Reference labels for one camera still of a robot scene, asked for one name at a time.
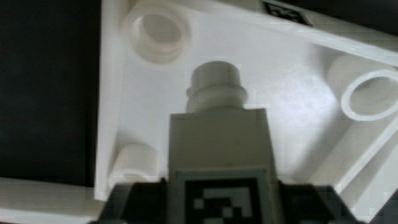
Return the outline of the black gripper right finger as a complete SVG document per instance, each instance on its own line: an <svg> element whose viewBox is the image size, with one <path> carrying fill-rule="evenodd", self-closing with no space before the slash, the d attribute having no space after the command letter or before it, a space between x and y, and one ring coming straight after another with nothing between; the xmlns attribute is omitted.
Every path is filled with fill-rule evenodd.
<svg viewBox="0 0 398 224"><path fill-rule="evenodd" d="M366 224L329 185L279 182L279 204L283 224Z"/></svg>

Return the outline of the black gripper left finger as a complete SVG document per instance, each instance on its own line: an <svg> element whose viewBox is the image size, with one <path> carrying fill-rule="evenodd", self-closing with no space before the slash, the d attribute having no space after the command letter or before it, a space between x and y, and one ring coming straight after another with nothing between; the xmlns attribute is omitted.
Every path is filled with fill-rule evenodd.
<svg viewBox="0 0 398 224"><path fill-rule="evenodd" d="M165 179L118 184L100 216L87 224L167 224L167 186Z"/></svg>

